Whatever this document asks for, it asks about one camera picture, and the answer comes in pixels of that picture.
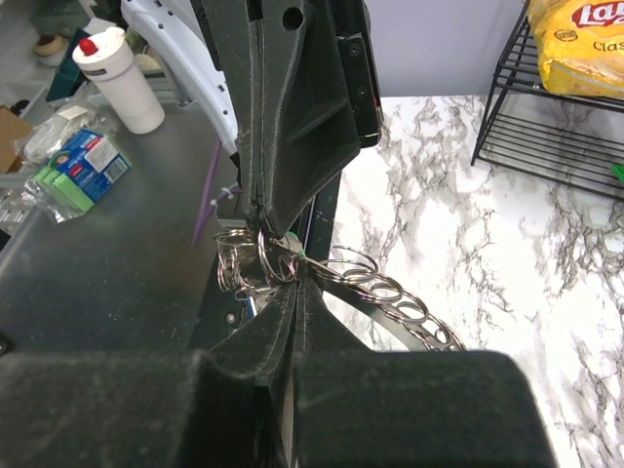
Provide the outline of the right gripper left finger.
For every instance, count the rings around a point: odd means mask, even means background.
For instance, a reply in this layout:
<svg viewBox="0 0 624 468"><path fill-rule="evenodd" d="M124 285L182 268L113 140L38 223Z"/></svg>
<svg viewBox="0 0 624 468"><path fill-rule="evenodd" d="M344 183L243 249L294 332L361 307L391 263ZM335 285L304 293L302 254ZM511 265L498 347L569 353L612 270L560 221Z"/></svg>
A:
<svg viewBox="0 0 624 468"><path fill-rule="evenodd" d="M296 286L208 351L12 353L5 467L291 467Z"/></svg>

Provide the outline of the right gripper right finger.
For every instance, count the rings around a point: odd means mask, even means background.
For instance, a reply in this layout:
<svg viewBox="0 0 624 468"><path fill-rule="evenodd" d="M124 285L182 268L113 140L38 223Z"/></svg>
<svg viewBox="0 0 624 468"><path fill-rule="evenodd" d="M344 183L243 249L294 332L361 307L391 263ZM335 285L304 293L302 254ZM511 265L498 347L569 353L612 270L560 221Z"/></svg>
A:
<svg viewBox="0 0 624 468"><path fill-rule="evenodd" d="M282 467L552 467L526 376L488 351L369 350L310 281L276 290L288 320L272 446Z"/></svg>

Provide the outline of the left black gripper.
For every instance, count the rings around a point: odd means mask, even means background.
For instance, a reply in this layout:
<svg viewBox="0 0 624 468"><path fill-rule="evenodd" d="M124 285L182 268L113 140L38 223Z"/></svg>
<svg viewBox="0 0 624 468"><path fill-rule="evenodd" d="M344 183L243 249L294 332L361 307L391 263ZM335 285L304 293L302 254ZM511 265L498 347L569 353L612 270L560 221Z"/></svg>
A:
<svg viewBox="0 0 624 468"><path fill-rule="evenodd" d="M369 9L266 1L261 23L248 1L203 6L237 120L248 226L282 237L360 141L381 139Z"/></svg>

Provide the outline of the round metal keyring disc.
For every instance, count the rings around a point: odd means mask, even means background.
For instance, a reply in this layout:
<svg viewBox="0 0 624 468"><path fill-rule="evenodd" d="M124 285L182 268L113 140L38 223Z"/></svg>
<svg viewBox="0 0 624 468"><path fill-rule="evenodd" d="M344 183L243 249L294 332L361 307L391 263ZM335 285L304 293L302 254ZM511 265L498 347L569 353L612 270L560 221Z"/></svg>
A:
<svg viewBox="0 0 624 468"><path fill-rule="evenodd" d="M276 239L261 231L252 234L259 240ZM308 255L300 258L303 271L297 275L297 280L309 274L322 292L368 316L409 350L443 352L466 349L446 322L430 312L420 297L381 273L371 256L341 245L333 245L331 249L340 252L341 256L321 260Z"/></svg>

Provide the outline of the key with green tag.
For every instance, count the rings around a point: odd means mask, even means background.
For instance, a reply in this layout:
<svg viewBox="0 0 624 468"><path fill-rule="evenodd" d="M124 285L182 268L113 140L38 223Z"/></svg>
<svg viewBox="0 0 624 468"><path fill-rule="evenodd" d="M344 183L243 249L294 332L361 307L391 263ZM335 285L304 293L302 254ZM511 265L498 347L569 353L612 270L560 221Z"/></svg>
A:
<svg viewBox="0 0 624 468"><path fill-rule="evenodd" d="M306 258L302 243L291 232L281 239L269 240L270 251L277 258L292 261L294 258Z"/></svg>

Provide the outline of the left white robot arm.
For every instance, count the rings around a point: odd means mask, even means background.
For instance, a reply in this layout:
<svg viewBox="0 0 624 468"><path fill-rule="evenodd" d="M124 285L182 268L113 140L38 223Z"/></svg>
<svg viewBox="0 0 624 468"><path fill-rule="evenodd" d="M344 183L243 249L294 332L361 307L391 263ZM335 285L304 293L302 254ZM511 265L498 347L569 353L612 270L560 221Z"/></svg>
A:
<svg viewBox="0 0 624 468"><path fill-rule="evenodd" d="M239 162L252 233L282 238L383 115L362 1L125 1Z"/></svg>

